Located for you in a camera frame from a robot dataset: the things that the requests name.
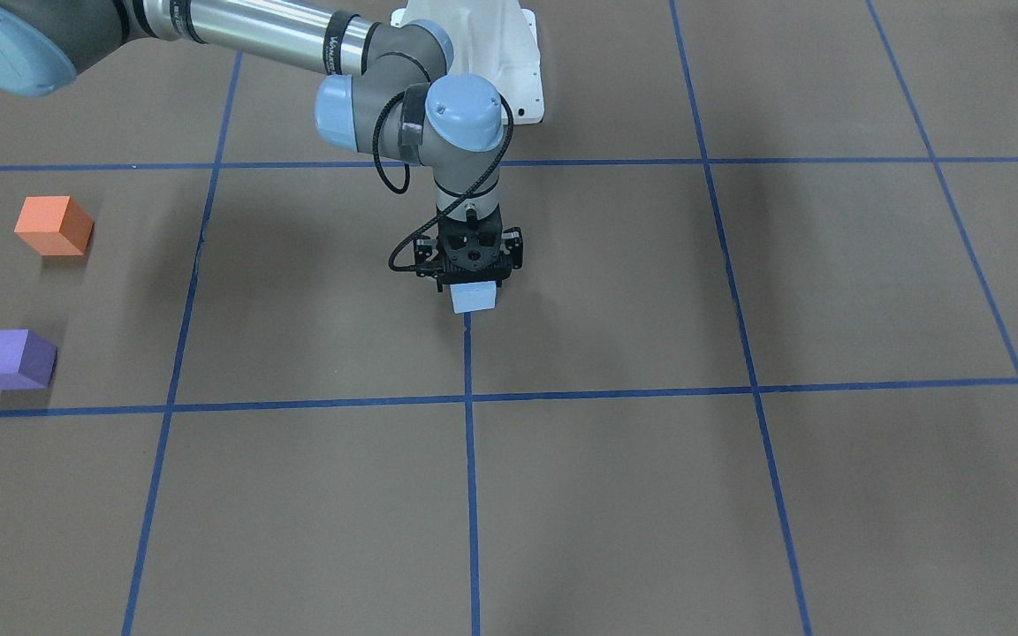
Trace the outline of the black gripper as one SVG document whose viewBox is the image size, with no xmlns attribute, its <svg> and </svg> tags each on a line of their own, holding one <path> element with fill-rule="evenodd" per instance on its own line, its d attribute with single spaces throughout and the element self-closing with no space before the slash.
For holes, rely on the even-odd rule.
<svg viewBox="0 0 1018 636">
<path fill-rule="evenodd" d="M 520 228 L 506 229 L 500 217 L 476 222 L 437 222 L 437 237 L 414 240 L 414 273 L 435 279 L 440 292 L 447 285 L 492 282 L 499 287 L 524 265 Z"/>
</svg>

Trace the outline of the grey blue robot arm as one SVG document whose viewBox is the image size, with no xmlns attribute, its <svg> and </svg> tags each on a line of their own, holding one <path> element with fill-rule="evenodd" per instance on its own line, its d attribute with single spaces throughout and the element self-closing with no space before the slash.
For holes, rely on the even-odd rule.
<svg viewBox="0 0 1018 636">
<path fill-rule="evenodd" d="M 298 1 L 0 1 L 0 89 L 49 95 L 138 39 L 321 73 L 323 140 L 435 178 L 435 216 L 399 242 L 413 251 L 408 273 L 439 287 L 499 287 L 524 264 L 521 230 L 505 228 L 498 196 L 512 105 L 488 78 L 452 72 L 455 48 L 439 24 L 389 26 Z"/>
</svg>

